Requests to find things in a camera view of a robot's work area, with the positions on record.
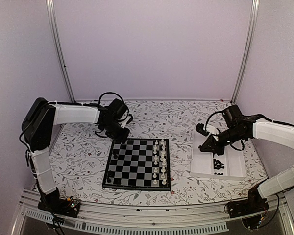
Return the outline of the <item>black and grey chessboard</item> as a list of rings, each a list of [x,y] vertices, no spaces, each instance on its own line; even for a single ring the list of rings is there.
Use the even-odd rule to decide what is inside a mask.
[[[170,191],[169,139],[164,139],[169,157],[168,185],[164,187],[152,185],[152,155],[155,140],[160,139],[128,138],[125,143],[112,141],[102,187],[124,190]],[[118,158],[114,159],[113,154],[117,154]],[[114,172],[113,177],[108,176],[109,171]],[[112,180],[111,183],[107,183],[108,178]],[[120,185],[116,184],[116,179],[121,179]]]

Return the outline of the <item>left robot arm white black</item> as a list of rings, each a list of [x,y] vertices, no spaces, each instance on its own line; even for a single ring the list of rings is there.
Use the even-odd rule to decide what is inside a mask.
[[[120,99],[110,104],[70,103],[37,98],[21,124],[19,141],[26,147],[25,160],[36,180],[41,200],[52,212],[60,212],[63,199],[53,177],[50,163],[52,149],[65,136],[70,126],[97,126],[94,132],[100,138],[125,142],[129,135],[126,127],[133,120],[128,106]]]

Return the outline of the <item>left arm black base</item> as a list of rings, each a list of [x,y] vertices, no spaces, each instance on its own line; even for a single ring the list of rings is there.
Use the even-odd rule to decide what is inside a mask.
[[[81,200],[73,196],[69,198],[60,198],[58,196],[41,197],[38,204],[38,209],[47,211],[56,215],[64,215],[72,218],[77,218],[80,210]]]

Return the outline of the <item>white plastic divided tray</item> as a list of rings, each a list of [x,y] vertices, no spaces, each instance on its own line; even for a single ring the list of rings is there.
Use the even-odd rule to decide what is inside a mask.
[[[236,151],[230,146],[225,147],[224,154],[219,156],[209,152],[201,152],[199,146],[207,138],[197,131],[193,131],[193,150],[191,157],[190,175],[200,178],[215,178],[233,181],[241,181],[246,176],[246,166],[242,151]],[[224,175],[214,175],[213,159],[224,163]]]

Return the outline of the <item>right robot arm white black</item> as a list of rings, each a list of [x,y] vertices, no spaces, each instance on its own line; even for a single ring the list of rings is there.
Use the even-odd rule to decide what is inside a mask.
[[[209,129],[208,123],[199,123],[196,131],[206,140],[199,146],[200,152],[222,155],[228,145],[249,139],[270,141],[294,150],[294,125],[270,119],[263,114],[244,115],[237,105],[219,112],[226,122],[227,130]],[[255,213],[263,204],[262,199],[294,188],[294,166],[267,179],[248,192],[244,210]]]

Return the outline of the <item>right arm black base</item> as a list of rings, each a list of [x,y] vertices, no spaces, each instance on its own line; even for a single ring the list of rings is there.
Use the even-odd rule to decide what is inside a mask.
[[[240,217],[242,224],[248,230],[256,230],[261,227],[267,217],[269,205],[266,199],[258,196],[225,204],[223,210],[230,218]]]

